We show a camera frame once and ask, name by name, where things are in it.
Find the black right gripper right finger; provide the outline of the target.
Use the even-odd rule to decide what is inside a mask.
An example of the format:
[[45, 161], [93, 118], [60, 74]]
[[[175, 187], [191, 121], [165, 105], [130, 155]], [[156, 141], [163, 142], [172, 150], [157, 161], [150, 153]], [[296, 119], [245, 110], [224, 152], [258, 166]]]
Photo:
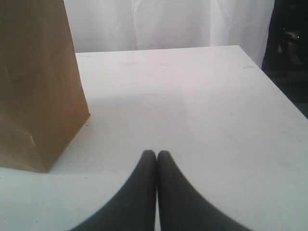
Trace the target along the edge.
[[157, 195], [162, 231], [248, 231], [209, 203], [185, 178], [170, 152], [157, 155]]

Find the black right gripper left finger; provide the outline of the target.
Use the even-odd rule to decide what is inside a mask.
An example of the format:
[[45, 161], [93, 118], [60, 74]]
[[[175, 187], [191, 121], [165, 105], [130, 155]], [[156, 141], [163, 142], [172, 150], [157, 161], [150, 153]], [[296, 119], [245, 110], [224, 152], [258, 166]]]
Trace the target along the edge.
[[153, 231], [156, 215], [156, 155], [143, 151], [132, 174], [113, 198], [74, 231]]

